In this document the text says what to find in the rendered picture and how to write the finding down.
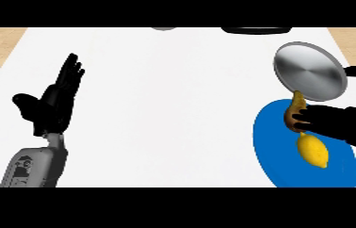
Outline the black appliance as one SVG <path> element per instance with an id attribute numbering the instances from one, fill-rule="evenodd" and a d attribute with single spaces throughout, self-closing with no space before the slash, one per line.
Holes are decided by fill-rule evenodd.
<path id="1" fill-rule="evenodd" d="M 284 34 L 288 33 L 291 29 L 291 27 L 222 27 L 226 33 L 245 35 Z"/>

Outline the yellow lemon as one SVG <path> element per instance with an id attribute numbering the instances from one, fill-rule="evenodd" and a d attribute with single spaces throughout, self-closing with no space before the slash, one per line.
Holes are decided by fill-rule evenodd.
<path id="1" fill-rule="evenodd" d="M 305 161 L 322 169 L 328 166 L 328 149 L 322 141 L 306 133 L 297 138 L 297 151 Z"/>

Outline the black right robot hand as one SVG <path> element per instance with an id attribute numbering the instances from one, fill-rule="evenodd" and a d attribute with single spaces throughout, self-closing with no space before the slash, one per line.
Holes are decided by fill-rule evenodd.
<path id="1" fill-rule="evenodd" d="M 356 147 L 356 107 L 309 105 L 293 118 L 296 128 L 340 139 Z"/>

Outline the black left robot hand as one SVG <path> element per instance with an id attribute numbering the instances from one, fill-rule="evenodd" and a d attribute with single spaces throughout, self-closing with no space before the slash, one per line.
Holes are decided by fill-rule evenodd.
<path id="1" fill-rule="evenodd" d="M 84 69 L 79 56 L 71 54 L 62 64 L 56 83 L 52 84 L 40 98 L 25 93 L 12 97 L 22 118 L 34 124 L 34 136 L 62 134 L 68 128 L 74 100 L 79 92 Z"/>

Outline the silver pan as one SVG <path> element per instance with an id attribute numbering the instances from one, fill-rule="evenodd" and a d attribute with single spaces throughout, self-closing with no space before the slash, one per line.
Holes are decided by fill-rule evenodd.
<path id="1" fill-rule="evenodd" d="M 274 71 L 284 87 L 299 90 L 316 102 L 337 99 L 344 94 L 347 78 L 356 78 L 356 65 L 344 67 L 327 50 L 303 41 L 278 48 Z"/>

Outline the blue plate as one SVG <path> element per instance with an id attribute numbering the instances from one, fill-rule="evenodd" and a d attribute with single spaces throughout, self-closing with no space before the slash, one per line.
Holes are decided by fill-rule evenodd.
<path id="1" fill-rule="evenodd" d="M 278 187 L 356 187 L 356 157 L 344 141 L 313 134 L 328 149 L 325 169 L 302 158 L 299 133 L 284 123 L 290 104 L 290 99 L 271 102 L 262 108 L 253 125 L 253 146 L 265 173 Z"/>

